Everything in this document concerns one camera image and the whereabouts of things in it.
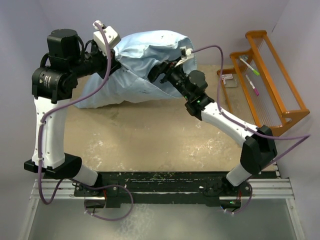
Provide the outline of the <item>light blue pillowcase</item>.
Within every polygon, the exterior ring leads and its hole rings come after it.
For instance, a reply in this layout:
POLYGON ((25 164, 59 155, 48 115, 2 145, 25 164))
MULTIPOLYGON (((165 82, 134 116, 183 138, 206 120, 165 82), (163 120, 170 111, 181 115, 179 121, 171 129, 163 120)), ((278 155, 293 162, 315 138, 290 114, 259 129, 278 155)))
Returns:
POLYGON ((193 48, 189 37, 171 30, 152 30, 127 35, 115 46, 115 59, 121 67, 111 73, 107 83, 93 96, 103 77, 90 76, 81 93, 79 109, 95 109, 122 102, 141 103, 153 100, 178 99, 182 95, 170 84, 148 80, 152 67, 181 56, 181 47, 193 48))

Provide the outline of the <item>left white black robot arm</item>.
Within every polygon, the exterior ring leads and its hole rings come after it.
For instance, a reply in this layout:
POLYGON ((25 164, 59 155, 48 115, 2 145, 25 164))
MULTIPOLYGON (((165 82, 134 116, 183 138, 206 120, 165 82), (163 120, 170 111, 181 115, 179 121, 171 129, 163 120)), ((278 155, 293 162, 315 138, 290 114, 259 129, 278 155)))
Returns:
POLYGON ((33 156, 24 169, 42 171, 55 180, 73 179, 85 185, 91 196, 103 191, 102 175, 83 164, 81 157, 64 152, 64 133, 70 103, 78 79, 98 73, 104 77, 121 67, 115 52, 107 53, 105 40, 113 49, 121 40, 111 27, 95 31, 91 51, 73 29, 56 29, 47 37, 48 53, 32 74, 31 93, 36 108, 36 142, 33 156))

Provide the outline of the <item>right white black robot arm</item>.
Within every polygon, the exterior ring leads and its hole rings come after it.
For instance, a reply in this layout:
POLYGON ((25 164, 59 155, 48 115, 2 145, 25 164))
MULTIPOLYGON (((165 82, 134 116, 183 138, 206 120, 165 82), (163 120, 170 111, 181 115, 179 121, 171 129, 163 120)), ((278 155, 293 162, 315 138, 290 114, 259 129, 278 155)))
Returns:
POLYGON ((188 113, 223 131, 241 147, 240 163, 229 171, 222 190, 228 196, 240 190, 240 184, 265 169, 277 156, 272 130, 267 126, 258 127, 239 119, 230 112, 220 109, 205 90, 208 87, 205 74, 193 70, 186 74, 176 61, 164 61, 151 68, 147 75, 153 83, 163 76, 160 83, 170 83, 185 99, 188 113))

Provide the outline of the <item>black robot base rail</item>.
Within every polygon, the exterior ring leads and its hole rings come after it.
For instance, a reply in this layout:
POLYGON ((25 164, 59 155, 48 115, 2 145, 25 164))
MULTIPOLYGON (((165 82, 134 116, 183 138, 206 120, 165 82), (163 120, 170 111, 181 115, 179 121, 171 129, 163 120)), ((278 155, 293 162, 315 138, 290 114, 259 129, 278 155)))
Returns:
POLYGON ((232 186, 225 171, 102 172, 106 190, 90 190, 73 183, 75 197, 94 200, 106 208, 122 204, 185 204, 239 208, 240 198, 252 193, 249 183, 232 186))

